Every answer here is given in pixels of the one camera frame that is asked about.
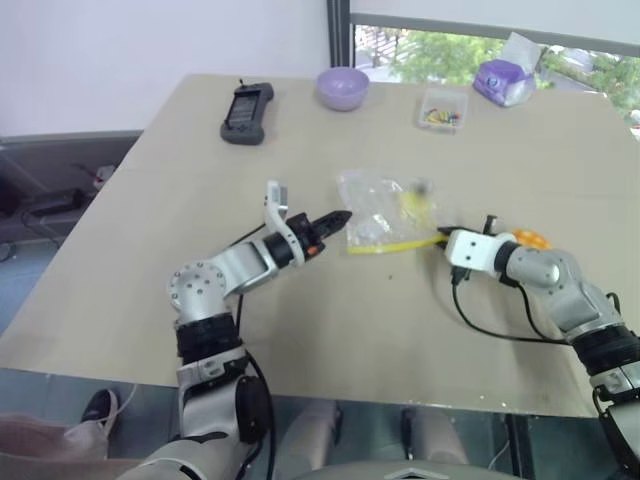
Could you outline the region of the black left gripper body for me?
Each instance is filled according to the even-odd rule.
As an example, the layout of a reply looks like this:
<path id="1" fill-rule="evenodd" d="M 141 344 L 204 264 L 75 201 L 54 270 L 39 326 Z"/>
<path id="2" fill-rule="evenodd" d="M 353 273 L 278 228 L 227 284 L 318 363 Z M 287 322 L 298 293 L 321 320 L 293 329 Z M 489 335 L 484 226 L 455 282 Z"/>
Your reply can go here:
<path id="1" fill-rule="evenodd" d="M 311 221 L 306 213 L 299 213 L 286 221 L 299 241 L 305 257 L 316 257 L 325 248 L 323 235 L 326 233 L 324 218 Z"/>

